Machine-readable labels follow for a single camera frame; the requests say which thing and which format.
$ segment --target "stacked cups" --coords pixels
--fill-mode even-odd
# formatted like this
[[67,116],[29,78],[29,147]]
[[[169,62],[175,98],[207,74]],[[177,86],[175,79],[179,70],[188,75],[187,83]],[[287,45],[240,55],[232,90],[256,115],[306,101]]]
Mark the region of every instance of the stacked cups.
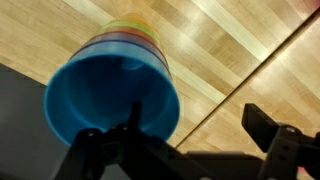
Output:
[[44,108],[67,145],[85,128],[107,131],[128,121],[142,103],[139,128],[167,140],[179,119],[179,100],[155,31],[129,14],[104,26],[53,76]]

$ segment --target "blue plastic cup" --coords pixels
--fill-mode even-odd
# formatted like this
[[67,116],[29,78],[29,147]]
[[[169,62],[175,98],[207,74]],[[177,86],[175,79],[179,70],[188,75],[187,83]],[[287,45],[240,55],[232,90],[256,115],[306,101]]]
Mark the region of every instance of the blue plastic cup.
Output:
[[90,44],[53,76],[44,109],[55,134],[70,145],[85,128],[107,131],[128,121],[142,102],[139,128],[166,141],[179,120],[168,67],[152,51],[117,40]]

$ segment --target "wooden floor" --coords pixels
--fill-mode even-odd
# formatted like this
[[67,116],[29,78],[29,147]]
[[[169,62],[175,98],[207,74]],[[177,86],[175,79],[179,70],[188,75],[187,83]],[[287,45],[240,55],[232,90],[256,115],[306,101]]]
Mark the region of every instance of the wooden floor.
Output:
[[319,6],[319,0],[1,0],[0,63],[47,84],[103,25],[141,14],[160,34],[179,93],[181,118],[169,143],[182,151],[261,155],[239,126],[246,102],[307,133],[319,127],[319,23],[273,54]]

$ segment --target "dark gray surface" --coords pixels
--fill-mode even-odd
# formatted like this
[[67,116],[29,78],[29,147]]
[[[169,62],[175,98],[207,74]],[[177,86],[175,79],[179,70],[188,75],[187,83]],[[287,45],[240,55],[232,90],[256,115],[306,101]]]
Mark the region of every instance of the dark gray surface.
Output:
[[[68,147],[43,110],[45,86],[0,64],[0,179],[53,179]],[[118,166],[102,179],[129,179]]]

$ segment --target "blue cup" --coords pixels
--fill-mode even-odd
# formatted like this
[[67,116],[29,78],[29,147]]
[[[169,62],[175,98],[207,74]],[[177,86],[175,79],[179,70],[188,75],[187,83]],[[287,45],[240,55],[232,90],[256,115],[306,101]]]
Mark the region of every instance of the blue cup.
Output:
[[124,41],[83,47],[50,80],[44,109],[67,145],[85,128],[107,131],[128,121],[142,102],[139,128],[166,141],[179,120],[179,100],[168,67],[150,50]]

